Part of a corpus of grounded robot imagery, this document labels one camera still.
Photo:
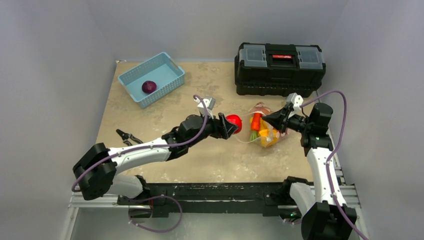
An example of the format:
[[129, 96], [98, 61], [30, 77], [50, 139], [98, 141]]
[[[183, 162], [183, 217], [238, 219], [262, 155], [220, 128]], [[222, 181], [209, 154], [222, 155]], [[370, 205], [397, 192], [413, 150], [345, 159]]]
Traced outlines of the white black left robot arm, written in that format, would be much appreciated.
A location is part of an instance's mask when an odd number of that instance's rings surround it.
[[228, 121], [223, 113], [218, 117], [192, 114], [170, 132], [149, 142], [110, 148], [96, 143], [73, 166], [76, 180], [71, 190], [82, 193], [86, 201], [115, 194], [142, 205], [149, 199], [145, 180], [141, 176], [124, 176], [122, 172], [180, 158], [208, 137], [227, 140], [238, 130], [239, 126]]

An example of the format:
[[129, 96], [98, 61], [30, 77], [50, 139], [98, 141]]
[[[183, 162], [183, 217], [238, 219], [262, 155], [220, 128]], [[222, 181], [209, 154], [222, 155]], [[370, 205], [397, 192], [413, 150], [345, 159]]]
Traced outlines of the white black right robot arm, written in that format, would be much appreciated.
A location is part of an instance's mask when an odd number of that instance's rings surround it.
[[262, 119], [279, 132], [290, 129], [301, 133], [301, 146], [313, 176], [311, 189], [294, 182], [281, 189], [288, 204], [296, 203], [301, 212], [301, 235], [305, 240], [347, 240], [357, 219], [339, 188], [334, 166], [334, 147], [327, 131], [333, 109], [325, 103], [314, 104], [310, 115], [294, 113], [292, 103]]

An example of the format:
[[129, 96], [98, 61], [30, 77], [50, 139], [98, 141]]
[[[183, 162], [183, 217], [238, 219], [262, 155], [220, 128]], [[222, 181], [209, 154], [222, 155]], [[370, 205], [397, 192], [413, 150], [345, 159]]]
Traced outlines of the polka dot zip top bag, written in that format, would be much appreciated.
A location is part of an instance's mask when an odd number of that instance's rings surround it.
[[[250, 135], [251, 135], [251, 117], [253, 116], [253, 113], [261, 113], [261, 114], [263, 114], [263, 116], [265, 116], [265, 115], [269, 115], [269, 114], [273, 113], [273, 111], [268, 106], [266, 106], [263, 102], [256, 103], [248, 111], [248, 114], [243, 115], [243, 120], [244, 121], [245, 120], [248, 120], [248, 122], [243, 123], [243, 129], [240, 131], [241, 138], [239, 138], [239, 137], [236, 136], [235, 139], [237, 141], [239, 141], [240, 143], [243, 143], [243, 144], [257, 144], [258, 146], [261, 146], [260, 145], [260, 137], [258, 137], [254, 141], [250, 141]], [[260, 130], [263, 130], [263, 129], [269, 129], [269, 130], [275, 129], [269, 123], [263, 121], [263, 119], [261, 120], [261, 125], [262, 126], [261, 126], [261, 129]], [[288, 130], [286, 132], [280, 132], [280, 131], [278, 131], [278, 132], [280, 133], [280, 138], [279, 138], [279, 141], [278, 142], [282, 141], [289, 134], [288, 133]]]

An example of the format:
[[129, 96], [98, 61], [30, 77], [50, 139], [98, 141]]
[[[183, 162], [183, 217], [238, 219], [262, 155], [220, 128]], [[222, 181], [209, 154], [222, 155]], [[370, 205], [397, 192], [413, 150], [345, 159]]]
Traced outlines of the purple fake cabbage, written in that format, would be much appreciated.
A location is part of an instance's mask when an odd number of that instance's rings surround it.
[[141, 90], [145, 94], [152, 94], [157, 90], [157, 84], [154, 81], [147, 80], [141, 85]]

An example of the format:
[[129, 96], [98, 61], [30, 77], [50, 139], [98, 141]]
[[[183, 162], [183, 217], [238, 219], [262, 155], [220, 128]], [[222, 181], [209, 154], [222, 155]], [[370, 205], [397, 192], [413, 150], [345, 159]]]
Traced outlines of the red fake apple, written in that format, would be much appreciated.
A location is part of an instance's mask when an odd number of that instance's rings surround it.
[[242, 119], [238, 115], [236, 115], [236, 114], [230, 114], [230, 115], [227, 115], [226, 116], [226, 119], [230, 123], [232, 123], [232, 124], [234, 124], [234, 125], [237, 126], [237, 130], [234, 132], [234, 134], [238, 134], [242, 130], [242, 128], [243, 128], [243, 122], [242, 122]]

